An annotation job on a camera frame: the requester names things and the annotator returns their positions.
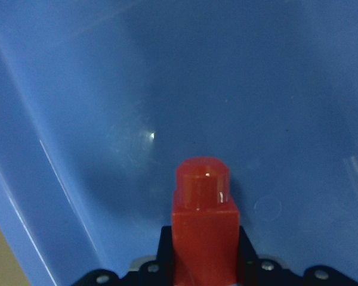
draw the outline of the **beige wall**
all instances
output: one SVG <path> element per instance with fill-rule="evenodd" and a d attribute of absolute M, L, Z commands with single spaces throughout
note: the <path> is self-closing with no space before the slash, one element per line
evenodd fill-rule
<path fill-rule="evenodd" d="M 0 231 L 0 286 L 29 286 L 16 258 Z"/>

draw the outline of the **blue plastic bin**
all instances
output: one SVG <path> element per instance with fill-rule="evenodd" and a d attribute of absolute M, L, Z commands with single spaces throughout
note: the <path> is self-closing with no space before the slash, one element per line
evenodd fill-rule
<path fill-rule="evenodd" d="M 155 254 L 193 156 L 260 254 L 358 281 L 358 1 L 0 1 L 0 227 L 32 285 Z"/>

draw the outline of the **screw head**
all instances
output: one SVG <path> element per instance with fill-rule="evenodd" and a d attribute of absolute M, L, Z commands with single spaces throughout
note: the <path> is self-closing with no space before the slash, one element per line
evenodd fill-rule
<path fill-rule="evenodd" d="M 110 280 L 110 277 L 106 274 L 102 274 L 100 276 L 97 277 L 97 279 L 95 280 L 98 284 L 105 284 L 107 281 Z"/>
<path fill-rule="evenodd" d="M 158 264 L 151 264 L 149 267 L 147 267 L 147 271 L 150 273 L 156 273 L 159 271 L 159 265 Z"/>
<path fill-rule="evenodd" d="M 321 279 L 321 280 L 327 280 L 329 279 L 329 274 L 321 269 L 318 269 L 314 272 L 314 275 L 317 279 Z"/>
<path fill-rule="evenodd" d="M 272 271 L 274 269 L 274 264 L 271 261 L 266 260 L 262 262 L 261 268 L 266 271 Z"/>

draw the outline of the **blue plastic surface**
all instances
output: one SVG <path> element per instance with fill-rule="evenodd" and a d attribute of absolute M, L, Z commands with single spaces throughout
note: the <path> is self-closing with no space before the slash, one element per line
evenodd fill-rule
<path fill-rule="evenodd" d="M 259 253 L 358 280 L 358 1 L 0 1 L 0 227 L 33 285 L 155 254 L 193 156 Z"/>

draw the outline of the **black mount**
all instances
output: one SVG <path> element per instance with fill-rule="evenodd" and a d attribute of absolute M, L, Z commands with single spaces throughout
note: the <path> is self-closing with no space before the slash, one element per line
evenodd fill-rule
<path fill-rule="evenodd" d="M 237 283 L 244 286 L 358 286 L 341 272 L 323 265 L 306 269 L 298 276 L 270 259 L 259 259 L 244 229 L 240 227 Z M 87 273 L 72 286 L 173 286 L 174 249 L 171 227 L 164 226 L 156 260 L 144 263 L 120 279 L 112 271 L 97 269 Z"/>

